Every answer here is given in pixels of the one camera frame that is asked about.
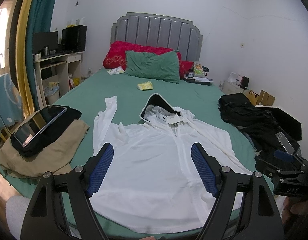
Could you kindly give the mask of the person's right hand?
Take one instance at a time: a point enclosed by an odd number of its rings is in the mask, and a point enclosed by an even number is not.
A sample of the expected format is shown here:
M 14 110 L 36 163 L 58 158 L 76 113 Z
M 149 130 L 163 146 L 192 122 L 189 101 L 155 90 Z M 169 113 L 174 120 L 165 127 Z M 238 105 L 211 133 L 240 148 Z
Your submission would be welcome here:
M 286 197 L 281 213 L 282 223 L 285 224 L 291 215 L 305 216 L 308 214 L 308 200 L 301 202 L 299 198 Z

